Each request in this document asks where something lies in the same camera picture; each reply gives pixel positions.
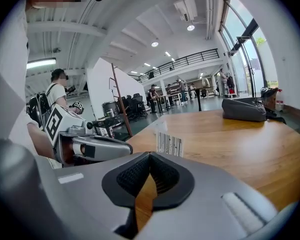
gray bag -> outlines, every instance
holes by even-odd
[[[255,98],[223,99],[223,118],[263,122],[267,113],[261,101]]]

barcode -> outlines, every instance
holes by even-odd
[[[171,136],[163,132],[157,132],[156,151],[167,153],[169,155],[183,157],[184,156],[184,142],[181,138]]]

green plant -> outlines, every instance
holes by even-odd
[[[262,37],[258,37],[255,42],[256,42],[256,46],[263,44],[266,41],[266,39],[262,38]]]

man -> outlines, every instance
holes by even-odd
[[[157,113],[154,98],[159,96],[155,90],[155,87],[156,87],[155,84],[151,85],[151,89],[149,89],[149,92],[148,92],[149,102],[151,105],[151,113],[153,113],[153,114]]]
[[[167,95],[171,95],[171,91],[172,91],[171,90],[171,84],[169,83],[168,87],[166,88],[166,94]],[[168,98],[169,98],[170,106],[173,107],[174,106],[174,102],[173,102],[172,96],[169,96]]]
[[[220,78],[221,78],[221,90],[222,90],[222,95],[224,96],[225,93],[225,84],[227,84],[228,77],[226,77],[224,73],[224,69],[220,69]]]
[[[58,104],[79,114],[81,111],[78,107],[68,107],[67,105],[65,87],[67,86],[68,79],[63,69],[58,68],[53,71],[51,73],[51,84],[46,89],[45,95],[51,109],[55,107],[55,104]]]
[[[192,99],[192,97],[193,97],[193,99],[196,97],[195,89],[196,89],[196,87],[195,87],[194,83],[192,83],[190,85],[191,99]]]
[[[187,101],[186,101],[185,85],[181,81],[181,79],[179,79],[179,88],[178,89],[179,89],[179,92],[181,92],[181,105],[183,105],[184,103],[187,103]]]
[[[25,76],[29,55],[26,9],[53,7],[72,1],[20,0],[0,27],[0,139],[9,139],[33,155],[51,159],[55,155],[48,136],[26,113]],[[72,159],[72,144],[62,148],[64,159]]]

black railing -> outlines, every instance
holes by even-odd
[[[152,69],[144,75],[136,76],[134,75],[133,78],[136,79],[138,82],[142,83],[144,81],[147,81],[149,79],[155,78],[159,75],[162,75],[164,73],[174,71],[177,69],[180,69],[182,67],[195,64],[198,62],[205,62],[208,60],[218,59],[218,51],[217,49],[211,49],[211,50],[205,50],[201,52],[197,52],[182,58],[178,58],[175,61],[168,62],[166,64],[163,64],[161,66],[158,66],[156,69]]]

